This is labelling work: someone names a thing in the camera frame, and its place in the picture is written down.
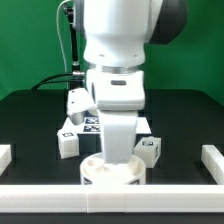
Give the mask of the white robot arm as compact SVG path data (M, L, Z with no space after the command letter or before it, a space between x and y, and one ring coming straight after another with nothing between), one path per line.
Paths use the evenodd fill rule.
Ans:
M167 44L187 22L187 0L73 0L86 39L87 90L100 121L103 160L126 163L144 108L145 44Z

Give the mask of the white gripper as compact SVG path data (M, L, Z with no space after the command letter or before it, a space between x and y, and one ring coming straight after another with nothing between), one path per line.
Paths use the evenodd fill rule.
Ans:
M144 72L87 71L86 85L98 110L100 140L106 163L127 163L135 145L137 110L145 105Z

